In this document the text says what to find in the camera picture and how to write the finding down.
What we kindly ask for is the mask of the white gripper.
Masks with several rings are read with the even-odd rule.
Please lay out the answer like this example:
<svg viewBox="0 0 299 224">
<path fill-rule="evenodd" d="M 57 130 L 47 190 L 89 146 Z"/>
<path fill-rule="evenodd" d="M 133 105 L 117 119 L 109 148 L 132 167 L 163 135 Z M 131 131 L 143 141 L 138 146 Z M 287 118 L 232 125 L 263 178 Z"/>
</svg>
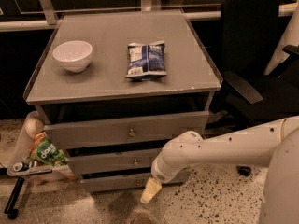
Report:
<svg viewBox="0 0 299 224">
<path fill-rule="evenodd" d="M 151 174 L 142 192 L 140 202 L 148 204 L 160 191 L 162 184 L 169 183 L 181 171 L 180 166 L 168 164 L 162 154 L 159 154 L 151 165 Z"/>
</svg>

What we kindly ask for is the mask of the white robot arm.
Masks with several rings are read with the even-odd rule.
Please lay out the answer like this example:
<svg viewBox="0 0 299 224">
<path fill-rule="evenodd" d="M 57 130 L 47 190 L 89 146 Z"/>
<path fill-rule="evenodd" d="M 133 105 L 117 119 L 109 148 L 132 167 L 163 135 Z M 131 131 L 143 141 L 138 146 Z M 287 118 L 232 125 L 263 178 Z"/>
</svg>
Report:
<svg viewBox="0 0 299 224">
<path fill-rule="evenodd" d="M 141 202 L 149 203 L 163 184 L 200 163 L 266 167 L 258 224 L 299 224 L 298 116 L 208 139 L 187 131 L 168 141 L 151 165 Z"/>
</svg>

